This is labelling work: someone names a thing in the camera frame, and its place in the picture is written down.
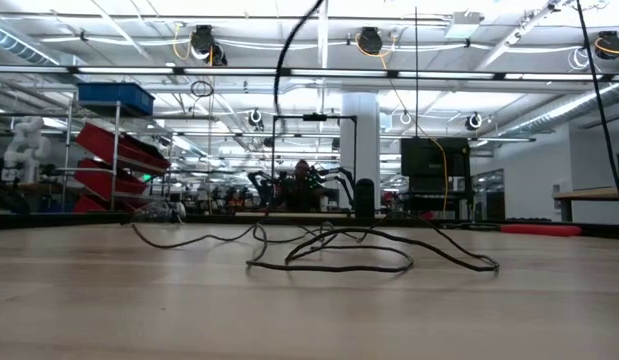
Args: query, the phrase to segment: yellow cable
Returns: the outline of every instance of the yellow cable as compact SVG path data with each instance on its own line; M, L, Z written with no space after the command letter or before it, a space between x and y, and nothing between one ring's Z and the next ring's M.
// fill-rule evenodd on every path
M604 52L608 52L609 54L618 54L619 55L619 51L616 50L611 50L611 49L607 49L605 47L602 47L600 45L600 41L602 41L602 39L598 39L596 40L596 42L594 43L596 45L596 47Z
M173 53L176 54L180 60L187 60L189 58L189 54L191 54L191 35L189 35L189 42L187 43L187 55L182 56L178 53L177 41L178 41L178 33L180 32L180 25L176 25L176 35L173 38Z
M393 47L396 44L396 38L395 37L393 38L393 44L391 45L392 50L389 50L384 54L371 55L360 48L360 45L358 45L359 37L360 37L360 34L357 34L356 35L356 46L358 46L358 50L360 50L360 52L366 56L379 57L380 61L382 62L382 67L385 70L387 70L387 63L385 62L385 56L393 52ZM402 107L404 107L405 111L408 112L407 107L405 106L405 103L402 101L402 98L400 97L400 94L398 94L398 91L396 90L395 87L393 87L393 91L396 93L396 96L398 97L398 101L400 101L400 103L402 104ZM445 179L444 179L445 180L445 197L444 197L444 203L442 205L442 212L444 213L447 211L447 199L449 198L449 176L447 172L447 154L445 153L445 149L442 147L442 145L440 145L440 143L436 141L436 139L432 138L431 136L429 136L429 134L427 134L424 130L422 130L420 125L416 125L416 126L418 126L418 129L422 131L422 133L425 134L425 136L427 136L434 144L436 144L436 146L438 146L438 148L440 149L440 152L442 152L442 164L443 164L444 172L445 172Z

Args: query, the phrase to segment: red foam pad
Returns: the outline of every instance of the red foam pad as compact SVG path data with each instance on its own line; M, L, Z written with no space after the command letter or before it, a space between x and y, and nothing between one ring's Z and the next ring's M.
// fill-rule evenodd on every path
M578 236L582 229L578 226L566 225L502 225L500 231L509 234L532 234L549 236Z

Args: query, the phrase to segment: red storage bin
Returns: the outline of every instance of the red storage bin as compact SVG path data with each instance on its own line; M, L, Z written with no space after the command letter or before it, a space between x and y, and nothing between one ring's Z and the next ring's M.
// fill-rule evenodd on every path
M128 213L132 213L135 210L133 206L127 203L121 202L121 201L116 201L114 208L115 210L124 211ZM101 198L95 195L83 194L83 195L80 195L80 199L78 199L78 202L74 206L73 212L74 213L88 213L88 212L94 212L94 211L102 212L102 211L109 211L109 209L110 209L110 204L108 202L102 200Z
M91 159L83 159L78 167L111 170L110 165ZM111 176L111 173L105 172L76 171L73 177L101 198L109 200L111 199ZM116 193L140 195L146 187L145 183L118 168Z
M115 135L92 124L85 124L76 142L108 164L113 164ZM158 150L130 135L120 135L118 140L118 166L162 175L171 163Z

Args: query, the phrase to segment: person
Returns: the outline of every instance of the person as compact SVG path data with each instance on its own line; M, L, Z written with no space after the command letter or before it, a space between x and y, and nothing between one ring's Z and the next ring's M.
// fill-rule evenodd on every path
M294 179L284 183L284 205L290 211L319 211L320 198L329 191L320 185L320 177L311 172L307 161L300 160L294 169Z

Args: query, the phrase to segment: ceiling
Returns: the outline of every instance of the ceiling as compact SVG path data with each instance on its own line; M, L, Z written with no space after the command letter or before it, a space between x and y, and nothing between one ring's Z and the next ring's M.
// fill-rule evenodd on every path
M200 60L189 57L180 59L187 53L186 44L173 44L174 39L186 41L196 24L212 24L216 40L224 41L222 47L230 66L275 67L279 48L301 16L313 5L313 0L232 0L225 2L203 2L199 0L0 0L0 20L15 33L27 36L32 45L48 51L54 56L75 55L89 65L116 66L164 66L173 63L177 66L202 66ZM574 56L573 47L580 46L582 30L578 13L571 8L569 1L550 1L565 3L561 11L542 19L536 26L528 29L520 40L497 56L483 71L515 72L556 72L574 70L570 59ZM389 69L410 70L453 70L474 71L490 54L491 48L506 39L530 14L546 6L547 0L473 0L459 3L453 0L414 1L414 0L330 0L328 1L326 27L313 19L298 33L295 46L306 45L302 49L289 51L287 67L327 67L334 69L382 69L378 58L361 54L355 43L347 45L362 26L378 27L387 50ZM619 34L619 0L584 0L583 6L591 8L585 12L589 33L594 36L599 31L613 30ZM415 7L418 7L419 26L414 26ZM471 36L471 47L464 47L462 39L445 37L447 22L454 12L480 13L483 17L480 27ZM103 15L111 16L119 26L116 29ZM184 26L180 30L177 24ZM318 34L328 35L329 46L326 62L319 57ZM83 33L85 38L78 37ZM127 41L128 36L140 43L142 53ZM396 38L392 49L391 36ZM414 46L418 39L421 51ZM0 49L0 64L27 64L24 60ZM596 60L604 72L619 73L619 59L615 61ZM23 86L68 103L72 87L67 84L38 76L3 75L0 81L9 79ZM167 120L164 126L183 132L253 132L248 124L250 112L257 108L263 114L266 131L272 125L274 112L272 79L267 77L216 77L214 102L208 98L200 99L189 94L189 84L199 80L196 77L166 76L93 76L92 80L136 81L152 89L156 96L155 112L165 114L190 114L196 103L196 114L212 114L220 121L210 123L204 120ZM504 82L457 82L423 81L420 91L415 91L413 81L396 80L400 98L409 112L420 112L419 125L432 135L474 136L464 128L466 116L479 112L490 118L494 125L506 126L532 109L563 95L579 94L590 89L590 84L574 83L525 83L508 84ZM314 112L320 108L320 88L323 83L315 79L283 79L284 92L280 98L282 111L286 114ZM378 103L382 113L391 116L390 126L382 131L385 135L413 133L413 124L404 125L400 121L403 113L396 93L386 80L378 79L332 79L324 83L325 112L339 113L342 93L346 91L373 91L378 93ZM21 111L48 109L49 103L25 95L0 83L0 106L5 110ZM137 123L130 131L138 131ZM292 133L338 134L335 121L325 124L289 122ZM244 138L243 144L231 138L185 136L193 147L218 157L221 154L245 156L247 150L262 151L261 138ZM328 152L330 139L292 139L280 144L280 151ZM395 140L381 141L381 152L398 153ZM180 155L193 158L194 152L185 149ZM238 168L258 168L257 161L232 160L223 165ZM386 177L396 172L396 165L382 164Z

